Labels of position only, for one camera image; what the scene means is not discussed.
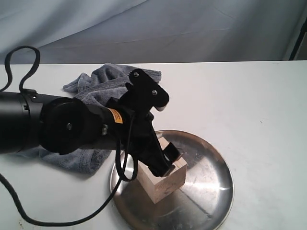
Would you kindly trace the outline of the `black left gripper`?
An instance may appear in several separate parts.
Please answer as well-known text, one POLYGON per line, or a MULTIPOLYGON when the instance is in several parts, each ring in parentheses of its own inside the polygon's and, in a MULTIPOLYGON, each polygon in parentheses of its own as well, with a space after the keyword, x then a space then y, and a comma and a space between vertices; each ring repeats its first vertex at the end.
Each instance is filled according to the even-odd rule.
POLYGON ((124 150, 132 156, 134 165, 142 162, 148 166, 156 177, 166 177, 174 169, 174 162, 182 157, 182 153, 172 142, 158 138, 152 121, 154 115, 149 111, 145 114, 137 113, 119 104, 119 99, 110 98, 106 104, 124 116, 127 134, 124 135, 124 150))

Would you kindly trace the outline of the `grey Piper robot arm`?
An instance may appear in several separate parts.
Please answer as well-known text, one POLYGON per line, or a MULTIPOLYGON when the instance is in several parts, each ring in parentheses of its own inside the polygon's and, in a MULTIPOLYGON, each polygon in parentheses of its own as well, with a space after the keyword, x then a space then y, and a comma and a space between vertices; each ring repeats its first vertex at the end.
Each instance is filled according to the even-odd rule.
POLYGON ((125 150, 135 163, 165 177, 181 157, 169 143, 162 147, 152 126, 152 107, 166 105, 168 96, 137 99, 125 93, 106 106, 77 98, 2 92, 0 151, 21 152, 33 147, 61 155, 77 149, 125 150))

